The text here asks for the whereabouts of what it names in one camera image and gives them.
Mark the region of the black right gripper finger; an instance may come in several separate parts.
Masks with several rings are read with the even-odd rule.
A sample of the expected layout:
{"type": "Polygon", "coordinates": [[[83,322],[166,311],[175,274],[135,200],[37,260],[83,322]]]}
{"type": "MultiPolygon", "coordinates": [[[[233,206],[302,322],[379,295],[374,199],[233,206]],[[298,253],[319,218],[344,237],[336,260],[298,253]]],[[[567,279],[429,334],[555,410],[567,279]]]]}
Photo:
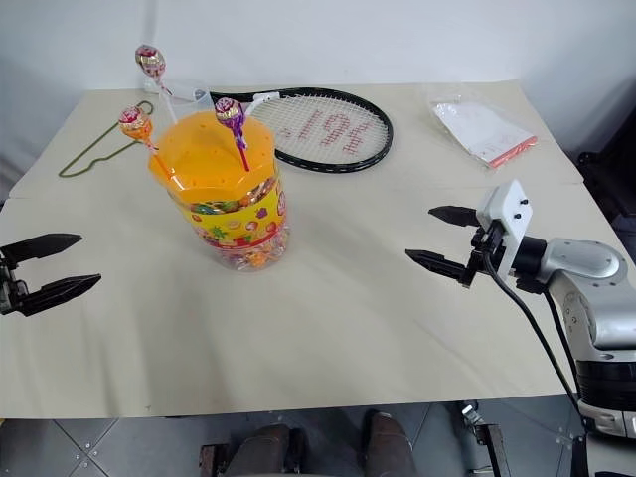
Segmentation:
{"type": "Polygon", "coordinates": [[[439,206],[429,209],[428,213],[445,223],[458,227],[478,227],[475,209],[460,206],[439,206]]]}
{"type": "Polygon", "coordinates": [[[470,282],[466,280],[467,268],[465,265],[448,260],[443,255],[428,250],[406,249],[404,252],[412,261],[426,270],[451,278],[462,286],[470,285],[470,282]]]}

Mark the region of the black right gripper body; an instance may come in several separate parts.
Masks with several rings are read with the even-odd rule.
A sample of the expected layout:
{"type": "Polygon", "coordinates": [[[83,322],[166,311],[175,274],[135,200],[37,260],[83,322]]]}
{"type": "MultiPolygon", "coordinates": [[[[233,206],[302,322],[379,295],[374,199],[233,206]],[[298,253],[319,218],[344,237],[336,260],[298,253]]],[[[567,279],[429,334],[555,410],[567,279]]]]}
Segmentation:
{"type": "Polygon", "coordinates": [[[502,246],[504,234],[505,228],[500,221],[493,221],[486,231],[477,231],[471,242],[473,249],[468,263],[459,278],[463,287],[469,288],[478,273],[491,278],[496,275],[493,260],[502,246]]]}

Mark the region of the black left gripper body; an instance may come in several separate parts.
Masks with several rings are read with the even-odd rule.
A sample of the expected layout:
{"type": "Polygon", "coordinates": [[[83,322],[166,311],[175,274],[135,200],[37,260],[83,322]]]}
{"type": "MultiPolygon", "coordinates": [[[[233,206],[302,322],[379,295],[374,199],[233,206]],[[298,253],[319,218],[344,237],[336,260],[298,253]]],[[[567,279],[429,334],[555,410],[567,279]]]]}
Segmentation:
{"type": "Polygon", "coordinates": [[[1,258],[1,314],[21,312],[28,288],[23,280],[14,274],[15,266],[6,258],[1,258]]]}

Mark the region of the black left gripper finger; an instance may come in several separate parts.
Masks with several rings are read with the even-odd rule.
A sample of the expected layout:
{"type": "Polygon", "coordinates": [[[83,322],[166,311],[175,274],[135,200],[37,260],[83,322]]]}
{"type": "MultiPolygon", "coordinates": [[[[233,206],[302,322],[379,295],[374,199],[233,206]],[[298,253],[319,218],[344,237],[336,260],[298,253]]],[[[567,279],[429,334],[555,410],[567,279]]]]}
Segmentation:
{"type": "Polygon", "coordinates": [[[80,275],[44,285],[39,291],[21,298],[21,313],[32,316],[64,304],[89,291],[100,280],[100,274],[80,275]]]}
{"type": "Polygon", "coordinates": [[[82,240],[82,236],[68,233],[45,234],[1,246],[1,257],[9,264],[60,253],[82,240]]]}

